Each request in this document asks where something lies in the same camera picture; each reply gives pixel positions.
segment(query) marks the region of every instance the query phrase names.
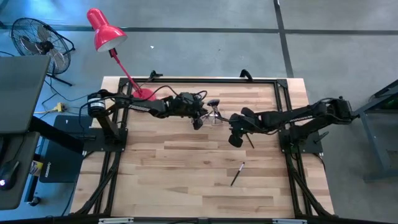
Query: desk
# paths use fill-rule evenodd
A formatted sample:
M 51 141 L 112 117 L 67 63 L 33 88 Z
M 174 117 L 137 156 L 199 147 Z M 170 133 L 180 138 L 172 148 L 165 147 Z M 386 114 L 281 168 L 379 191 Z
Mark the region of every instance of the desk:
M 287 82 L 293 108 L 307 105 L 303 79 L 291 78 Z M 117 92 L 118 83 L 119 77 L 104 77 L 101 88 Z M 166 84 L 148 83 L 146 88 L 154 90 L 161 85 Z M 220 99 L 219 109 L 226 118 L 239 113 L 244 106 L 255 112 L 276 109 L 272 85 L 169 85 L 177 93 L 207 90 L 205 101 Z M 157 97 L 171 94 L 164 88 L 157 92 Z M 285 157 L 280 152 L 277 135 L 253 134 L 250 138 L 255 149 L 245 137 L 243 146 L 235 148 L 228 143 L 228 123 L 205 124 L 195 131 L 188 118 L 157 119 L 135 111 L 128 114 L 127 128 L 129 135 L 119 166 L 112 216 L 294 217 Z M 104 153 L 94 152 L 83 161 L 71 212 L 81 208 L 98 185 L 103 157 Z M 246 165 L 230 187 L 242 162 Z M 321 162 L 314 155 L 304 154 L 303 164 L 308 187 L 325 209 L 333 213 Z

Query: lamp shade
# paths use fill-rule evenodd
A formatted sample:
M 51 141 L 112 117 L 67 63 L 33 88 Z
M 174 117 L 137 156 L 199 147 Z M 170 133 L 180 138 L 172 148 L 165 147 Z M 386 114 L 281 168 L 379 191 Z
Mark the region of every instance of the lamp shade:
M 98 52 L 111 50 L 127 39 L 127 35 L 121 29 L 109 24 L 99 9 L 90 9 L 87 19 L 95 30 L 94 45 Z

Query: lamp base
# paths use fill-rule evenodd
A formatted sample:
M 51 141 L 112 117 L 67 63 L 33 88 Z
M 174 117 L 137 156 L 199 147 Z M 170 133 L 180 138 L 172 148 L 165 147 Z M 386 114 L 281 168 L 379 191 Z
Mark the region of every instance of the lamp base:
M 154 92 L 147 88 L 142 88 L 141 91 L 134 91 L 134 93 L 132 93 L 132 95 L 136 98 L 140 98 L 143 100 L 149 100 L 149 101 L 156 100 L 156 96 L 154 95 Z

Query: yellow plug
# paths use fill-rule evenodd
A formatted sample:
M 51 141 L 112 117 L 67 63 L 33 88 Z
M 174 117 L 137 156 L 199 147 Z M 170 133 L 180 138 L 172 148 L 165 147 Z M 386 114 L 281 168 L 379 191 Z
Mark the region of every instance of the yellow plug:
M 65 105 L 63 103 L 57 103 L 57 106 L 54 108 L 58 112 L 64 112 L 65 111 Z

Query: red desk lamp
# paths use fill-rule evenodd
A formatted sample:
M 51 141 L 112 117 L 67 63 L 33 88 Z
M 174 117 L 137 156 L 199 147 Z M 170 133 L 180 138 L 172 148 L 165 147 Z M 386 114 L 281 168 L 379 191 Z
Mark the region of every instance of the red desk lamp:
M 87 12 L 87 19 L 95 30 L 95 49 L 97 52 L 109 51 L 111 57 L 116 60 L 132 83 L 132 86 L 135 89 L 132 95 L 145 100 L 156 100 L 156 96 L 154 95 L 153 91 L 146 88 L 140 88 L 118 59 L 118 54 L 116 53 L 115 47 L 123 43 L 127 39 L 127 35 L 118 27 L 110 25 L 108 20 L 105 18 L 105 15 L 99 9 L 90 9 Z

